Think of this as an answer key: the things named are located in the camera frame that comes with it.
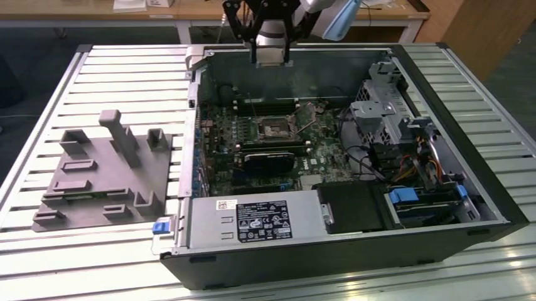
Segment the blue object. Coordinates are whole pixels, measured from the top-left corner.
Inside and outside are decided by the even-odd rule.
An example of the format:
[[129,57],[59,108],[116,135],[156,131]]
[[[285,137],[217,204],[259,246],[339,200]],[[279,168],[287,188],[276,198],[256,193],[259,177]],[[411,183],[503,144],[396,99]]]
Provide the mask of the blue object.
[[293,183],[284,183],[280,185],[280,191],[287,191],[292,187]]
[[392,200],[394,204],[398,204],[399,202],[418,202],[419,201],[419,196],[416,189],[414,188],[396,188],[394,191],[390,193],[390,199]]
[[170,233],[170,222],[169,221],[158,221],[153,225],[153,234],[168,234]]
[[356,14],[359,13],[362,0],[351,0],[333,18],[333,22],[328,25],[323,38],[332,41],[340,41],[350,32]]
[[466,199],[468,197],[468,191],[466,190],[466,186],[458,185],[456,190],[459,191],[462,199]]

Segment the warning label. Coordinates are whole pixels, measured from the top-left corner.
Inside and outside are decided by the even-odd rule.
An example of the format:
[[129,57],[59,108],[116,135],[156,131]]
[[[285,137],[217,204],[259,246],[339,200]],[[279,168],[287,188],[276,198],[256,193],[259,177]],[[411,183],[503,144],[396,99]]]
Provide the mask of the warning label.
[[237,226],[243,243],[292,238],[287,201],[237,204]]

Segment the wooden table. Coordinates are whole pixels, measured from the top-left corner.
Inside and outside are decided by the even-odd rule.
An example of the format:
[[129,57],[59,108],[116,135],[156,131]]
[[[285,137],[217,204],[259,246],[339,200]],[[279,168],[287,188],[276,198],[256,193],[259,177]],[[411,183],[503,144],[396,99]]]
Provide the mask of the wooden table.
[[[408,0],[375,8],[382,10],[359,11],[352,26],[403,27],[399,41],[412,42],[430,13],[419,12]],[[190,27],[220,26],[223,14],[220,0],[176,0],[170,8],[122,14],[114,13],[114,0],[0,0],[0,27],[174,26],[184,44],[192,44]]]

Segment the white label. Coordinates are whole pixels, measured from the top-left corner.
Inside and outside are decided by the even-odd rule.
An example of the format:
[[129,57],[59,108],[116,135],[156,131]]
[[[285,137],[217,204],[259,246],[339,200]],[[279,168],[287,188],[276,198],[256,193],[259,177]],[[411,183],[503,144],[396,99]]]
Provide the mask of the white label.
[[291,228],[281,228],[277,231],[279,233],[289,233],[291,232]]
[[150,18],[156,19],[173,19],[174,15],[173,14],[152,14]]
[[221,199],[217,201],[217,210],[237,209],[236,199]]

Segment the floor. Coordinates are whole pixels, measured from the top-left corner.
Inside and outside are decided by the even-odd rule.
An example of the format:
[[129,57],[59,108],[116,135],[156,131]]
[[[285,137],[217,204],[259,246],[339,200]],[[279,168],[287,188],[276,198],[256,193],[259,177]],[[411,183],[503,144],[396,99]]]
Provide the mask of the floor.
[[[194,43],[217,41],[217,29],[193,29]],[[223,42],[232,42],[228,30]],[[0,108],[0,182],[10,172],[35,122],[54,93],[59,79],[81,44],[146,45],[178,43],[173,28],[69,29],[58,39],[53,29],[0,29],[0,55],[26,90],[26,100]],[[526,32],[498,70],[486,82],[505,107],[536,137],[536,23]]]

